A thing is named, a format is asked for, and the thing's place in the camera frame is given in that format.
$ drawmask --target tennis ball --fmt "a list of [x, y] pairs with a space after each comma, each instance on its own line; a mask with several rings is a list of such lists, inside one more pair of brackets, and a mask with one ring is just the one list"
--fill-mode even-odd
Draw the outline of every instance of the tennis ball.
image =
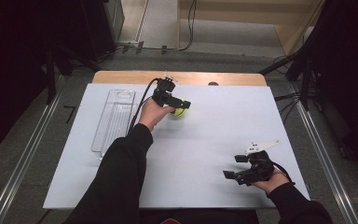
[[185, 109], [177, 108], [172, 112], [172, 114], [179, 117], [179, 116], [183, 116], [185, 114], [185, 112], [186, 112]]

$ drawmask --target transparent container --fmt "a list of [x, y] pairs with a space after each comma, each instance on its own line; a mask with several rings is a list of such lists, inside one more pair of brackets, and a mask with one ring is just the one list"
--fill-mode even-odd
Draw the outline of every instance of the transparent container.
[[101, 114], [91, 151], [101, 160], [113, 141], [127, 135], [136, 112], [135, 91], [111, 90]]

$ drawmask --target white board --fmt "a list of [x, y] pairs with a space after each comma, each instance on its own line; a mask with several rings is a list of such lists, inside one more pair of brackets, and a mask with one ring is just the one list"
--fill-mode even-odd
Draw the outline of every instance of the white board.
[[[99, 161], [91, 144], [110, 90], [136, 91], [146, 85], [89, 84], [51, 182], [44, 208], [74, 208], [94, 178]], [[151, 95], [155, 86], [150, 88]], [[191, 102], [180, 117], [168, 115], [152, 132], [141, 208], [260, 208], [273, 203], [261, 189], [227, 180], [224, 170], [249, 169], [236, 163], [252, 142], [279, 140], [267, 150], [309, 198], [269, 87], [177, 86], [173, 96]]]

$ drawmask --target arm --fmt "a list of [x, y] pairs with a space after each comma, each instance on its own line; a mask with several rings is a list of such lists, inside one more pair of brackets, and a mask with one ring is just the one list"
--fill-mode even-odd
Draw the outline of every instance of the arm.
[[308, 201], [277, 169], [269, 181], [253, 185], [264, 190], [274, 202], [281, 215], [280, 223], [333, 223], [320, 203]]
[[107, 150], [97, 175], [65, 223], [138, 223], [151, 131], [171, 111], [172, 107], [160, 107], [153, 100], [144, 104], [139, 123]]

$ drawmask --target person's left hand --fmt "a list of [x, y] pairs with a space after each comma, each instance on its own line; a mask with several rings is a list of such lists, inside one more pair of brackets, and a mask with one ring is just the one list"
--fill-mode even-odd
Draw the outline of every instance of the person's left hand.
[[153, 99], [148, 99], [142, 106], [141, 117], [139, 123], [145, 125], [150, 132], [154, 126], [158, 124], [167, 114], [173, 112], [175, 108], [171, 106], [159, 106]]
[[269, 181], [257, 181], [252, 183], [252, 185], [264, 190], [267, 194], [270, 194], [277, 187], [288, 182], [289, 179], [286, 177], [286, 175], [282, 171], [275, 168]]

